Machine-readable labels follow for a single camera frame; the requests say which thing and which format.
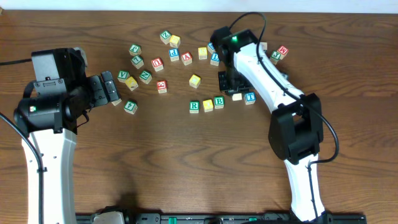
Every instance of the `wood grain surface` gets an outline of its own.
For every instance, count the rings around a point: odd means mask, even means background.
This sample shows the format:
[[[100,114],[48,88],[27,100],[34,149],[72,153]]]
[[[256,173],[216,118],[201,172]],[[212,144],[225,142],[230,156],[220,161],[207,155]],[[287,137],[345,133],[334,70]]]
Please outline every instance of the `wood grain surface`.
[[[237,13],[4,11],[0,16],[0,62],[29,58],[36,50],[80,46],[88,75],[128,70],[138,79],[153,74],[133,92],[116,81],[123,103],[137,101],[135,115],[123,105],[94,109],[78,130],[74,160],[75,208],[91,213],[107,205],[165,213],[255,213],[288,210],[291,203],[284,163],[267,140],[270,114],[254,105],[226,99],[225,108],[189,114],[190,100],[219,95],[218,70],[198,60],[217,28]],[[289,55],[277,67],[305,93],[315,92],[324,115],[340,138],[335,162],[320,165],[325,207],[335,213],[364,213],[368,223],[398,220],[398,17],[369,14],[268,13],[264,40],[269,50],[284,45]],[[235,31],[262,22],[252,16]],[[181,37],[180,53],[193,63],[171,62],[159,34]],[[129,47],[142,46],[145,65],[136,70]],[[150,60],[161,57],[164,70]],[[189,86],[195,73],[198,89]],[[25,85],[34,79],[31,63],[0,68],[1,112],[12,118]],[[158,94],[155,81],[167,80]],[[325,131],[321,158],[333,154]],[[0,128],[0,222],[26,223],[27,171],[21,139]]]

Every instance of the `black cable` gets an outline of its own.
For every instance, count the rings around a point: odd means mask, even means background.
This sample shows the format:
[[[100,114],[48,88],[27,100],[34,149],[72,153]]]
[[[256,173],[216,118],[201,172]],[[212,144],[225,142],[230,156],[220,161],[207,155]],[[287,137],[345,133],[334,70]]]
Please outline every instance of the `black cable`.
[[[333,136],[333,139],[335,140],[335,153],[329,158],[329,159],[324,159],[324,160],[318,160],[318,161],[312,161],[308,163],[307,169],[308,169],[308,178],[310,179],[310,190],[311,190],[311,197],[312,197],[312,204],[313,204],[313,209],[315,211],[315,219],[318,219],[318,212],[317,212],[317,208],[315,206],[315,196],[313,193],[313,185],[312,185],[312,176],[311,176],[311,165],[312,164],[320,164],[320,163],[327,163],[327,162],[331,162],[334,159],[336,159],[338,153],[339,153],[339,142],[338,142],[338,137],[336,134],[336,131],[333,129],[333,127],[331,126],[331,124],[329,123],[329,121],[322,115],[320,114],[317,110],[315,110],[314,108],[312,108],[312,106],[306,104],[306,102],[304,102],[303,100],[301,100],[299,97],[293,95],[291,92],[288,91],[288,89],[286,89],[272,74],[271,72],[268,70],[268,68],[264,65],[264,62],[262,61],[262,58],[260,57],[260,51],[259,51],[259,46],[260,46],[260,42],[261,42],[261,38],[262,35],[264,34],[264,31],[266,29],[267,26],[267,19],[265,17],[265,15],[259,13],[259,12],[247,12],[245,14],[243,14],[242,16],[239,16],[229,27],[229,29],[232,28],[233,25],[235,25],[236,22],[238,22],[240,19],[242,19],[243,17],[247,16],[247,15],[259,15],[262,17],[262,19],[264,20],[264,26],[262,27],[261,30],[261,34],[259,36],[259,41],[256,45],[256,53],[257,53],[257,58],[259,59],[259,62],[261,64],[261,66],[263,67],[263,69],[267,72],[267,74],[271,77],[271,79],[283,90],[283,92],[290,96],[291,98],[295,99],[296,101],[298,101],[301,105],[303,105],[304,107],[308,108],[310,111],[312,111],[315,115],[317,115],[328,127],[329,131],[331,132],[331,135]]]
[[[31,62],[32,59],[28,58],[28,59],[23,59],[23,60],[16,60],[16,61],[12,61],[12,62],[0,62],[0,66],[1,65],[15,65],[18,63],[25,63],[25,62]]]
[[[43,221],[43,210],[44,210],[44,208],[43,208],[43,201],[44,201],[44,197],[43,197],[44,196],[43,195],[43,171],[44,171],[43,170],[43,162],[40,158],[39,153],[36,151],[36,148],[29,141],[29,139],[26,138],[24,133],[22,133],[22,131],[1,112],[0,112],[0,117],[21,136],[21,138],[29,146],[30,150],[32,150],[33,155],[36,158],[37,173],[39,174],[39,224],[43,224],[44,223],[44,221]]]

